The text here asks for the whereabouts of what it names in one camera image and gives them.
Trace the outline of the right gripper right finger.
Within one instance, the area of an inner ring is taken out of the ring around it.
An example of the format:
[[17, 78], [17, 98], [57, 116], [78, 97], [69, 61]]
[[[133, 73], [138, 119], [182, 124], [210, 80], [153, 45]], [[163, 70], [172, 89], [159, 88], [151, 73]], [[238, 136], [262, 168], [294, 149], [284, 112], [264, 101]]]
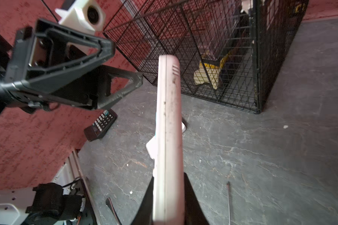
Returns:
[[187, 173], [184, 173], [185, 185], [185, 225], [209, 225], [199, 201], [192, 188]]

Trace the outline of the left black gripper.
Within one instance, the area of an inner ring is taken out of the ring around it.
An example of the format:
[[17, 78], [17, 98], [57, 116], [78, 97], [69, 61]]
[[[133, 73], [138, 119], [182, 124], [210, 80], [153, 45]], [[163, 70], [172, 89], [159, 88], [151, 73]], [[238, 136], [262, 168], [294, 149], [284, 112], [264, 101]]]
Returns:
[[[67, 61], [68, 43], [96, 48], [97, 52]], [[8, 91], [53, 93], [112, 58], [115, 43], [38, 19], [35, 28], [17, 30], [10, 60], [11, 49], [0, 35], [0, 114], [14, 102]]]

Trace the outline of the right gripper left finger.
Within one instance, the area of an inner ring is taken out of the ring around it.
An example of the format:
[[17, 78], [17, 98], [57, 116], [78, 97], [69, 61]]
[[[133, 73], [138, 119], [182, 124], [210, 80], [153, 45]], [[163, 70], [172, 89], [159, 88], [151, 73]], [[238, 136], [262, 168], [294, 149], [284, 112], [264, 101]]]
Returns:
[[131, 225], [152, 225], [154, 177], [146, 189], [141, 205]]

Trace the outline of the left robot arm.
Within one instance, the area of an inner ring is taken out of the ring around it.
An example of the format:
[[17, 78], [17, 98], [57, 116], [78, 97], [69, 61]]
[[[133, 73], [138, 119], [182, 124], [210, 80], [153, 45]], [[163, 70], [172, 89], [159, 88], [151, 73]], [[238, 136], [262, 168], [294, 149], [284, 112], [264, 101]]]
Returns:
[[[13, 46], [0, 35], [0, 114], [7, 107], [50, 112], [56, 103], [113, 115], [112, 107], [143, 83], [139, 72], [107, 66], [114, 55], [112, 40], [45, 19], [18, 30]], [[0, 192], [0, 225], [97, 224], [84, 178], [67, 187], [74, 193], [56, 183]]]

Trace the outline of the orange black screwdriver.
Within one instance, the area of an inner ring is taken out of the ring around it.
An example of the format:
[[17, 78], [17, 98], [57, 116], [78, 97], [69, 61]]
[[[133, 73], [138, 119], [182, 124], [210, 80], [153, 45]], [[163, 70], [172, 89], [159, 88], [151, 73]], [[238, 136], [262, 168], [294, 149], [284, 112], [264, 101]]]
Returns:
[[228, 225], [232, 224], [232, 220], [231, 220], [231, 187], [230, 187], [230, 182], [226, 183], [227, 186], [227, 197], [228, 197]]

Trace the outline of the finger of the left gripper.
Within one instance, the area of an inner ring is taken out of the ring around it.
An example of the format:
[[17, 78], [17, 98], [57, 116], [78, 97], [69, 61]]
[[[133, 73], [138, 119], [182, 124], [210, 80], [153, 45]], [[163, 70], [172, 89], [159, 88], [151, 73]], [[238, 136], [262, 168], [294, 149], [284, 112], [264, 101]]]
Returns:
[[[111, 82], [118, 77], [128, 80], [129, 83], [111, 93]], [[14, 97], [33, 108], [44, 108], [44, 104], [58, 103], [86, 110], [110, 109], [142, 84], [143, 75], [140, 72], [102, 65], [53, 93], [14, 91]]]

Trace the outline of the grey white remote control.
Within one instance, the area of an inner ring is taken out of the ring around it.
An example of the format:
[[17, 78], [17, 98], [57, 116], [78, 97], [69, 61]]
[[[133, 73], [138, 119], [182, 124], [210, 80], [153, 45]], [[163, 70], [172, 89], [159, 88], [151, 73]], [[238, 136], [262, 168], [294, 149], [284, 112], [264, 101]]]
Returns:
[[154, 225], [185, 222], [182, 148], [181, 79], [178, 58], [161, 55], [158, 65], [152, 221]]

